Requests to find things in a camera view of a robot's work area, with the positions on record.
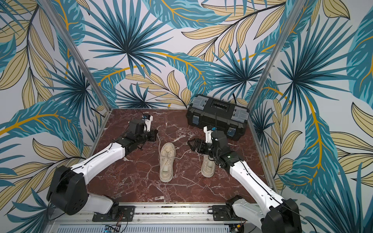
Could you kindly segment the beige sneaker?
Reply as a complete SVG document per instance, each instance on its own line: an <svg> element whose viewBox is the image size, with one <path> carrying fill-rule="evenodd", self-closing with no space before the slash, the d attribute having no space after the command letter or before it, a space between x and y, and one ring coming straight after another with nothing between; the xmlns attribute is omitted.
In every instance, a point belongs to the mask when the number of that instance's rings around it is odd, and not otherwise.
<svg viewBox="0 0 373 233"><path fill-rule="evenodd" d="M204 155L201 174L206 178L211 178L215 173L215 166L214 160L210 159L208 155Z"/></svg>
<svg viewBox="0 0 373 233"><path fill-rule="evenodd" d="M160 151L160 171L161 182L168 183L173 179L173 163L175 160L176 148L173 143L164 144Z"/></svg>

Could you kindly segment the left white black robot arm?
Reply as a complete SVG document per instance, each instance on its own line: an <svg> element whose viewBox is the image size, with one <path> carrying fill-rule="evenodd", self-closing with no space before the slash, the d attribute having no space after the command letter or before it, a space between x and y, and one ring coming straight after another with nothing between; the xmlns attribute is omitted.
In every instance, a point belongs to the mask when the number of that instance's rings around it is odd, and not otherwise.
<svg viewBox="0 0 373 233"><path fill-rule="evenodd" d="M111 164L141 149L146 142L154 142L158 131L151 129L152 121L151 115L133 119L126 131L103 150L71 167L57 168L47 194L49 203L70 216L88 211L108 216L109 220L119 217L121 214L117 202L103 195L89 193L86 186Z"/></svg>

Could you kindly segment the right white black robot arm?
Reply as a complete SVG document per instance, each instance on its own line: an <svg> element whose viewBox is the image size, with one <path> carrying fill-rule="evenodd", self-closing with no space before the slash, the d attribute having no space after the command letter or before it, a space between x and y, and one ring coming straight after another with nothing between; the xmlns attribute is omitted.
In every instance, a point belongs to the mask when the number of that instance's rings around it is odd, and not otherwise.
<svg viewBox="0 0 373 233"><path fill-rule="evenodd" d="M235 178L254 198L256 204L236 196L227 201L229 214L249 221L263 233L300 233L302 224L299 208L292 199L285 200L267 186L244 161L243 156L230 149L223 131L207 131L205 139L191 139L192 151L209 159Z"/></svg>

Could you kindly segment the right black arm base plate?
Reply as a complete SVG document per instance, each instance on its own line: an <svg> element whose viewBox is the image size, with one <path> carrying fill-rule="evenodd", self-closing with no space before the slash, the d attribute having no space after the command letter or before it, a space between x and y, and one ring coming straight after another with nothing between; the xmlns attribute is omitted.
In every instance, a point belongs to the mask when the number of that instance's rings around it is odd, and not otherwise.
<svg viewBox="0 0 373 233"><path fill-rule="evenodd" d="M213 215L214 221L242 221L246 219L238 217L232 207L227 205L213 205L209 210L209 214Z"/></svg>

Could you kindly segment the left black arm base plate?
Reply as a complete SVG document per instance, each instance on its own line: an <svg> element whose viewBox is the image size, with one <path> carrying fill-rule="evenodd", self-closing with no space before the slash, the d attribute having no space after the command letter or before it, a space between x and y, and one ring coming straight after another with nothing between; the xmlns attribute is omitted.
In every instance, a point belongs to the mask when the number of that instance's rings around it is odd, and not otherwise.
<svg viewBox="0 0 373 233"><path fill-rule="evenodd" d="M107 214L94 213L93 222L132 222L135 206L114 206L112 207Z"/></svg>

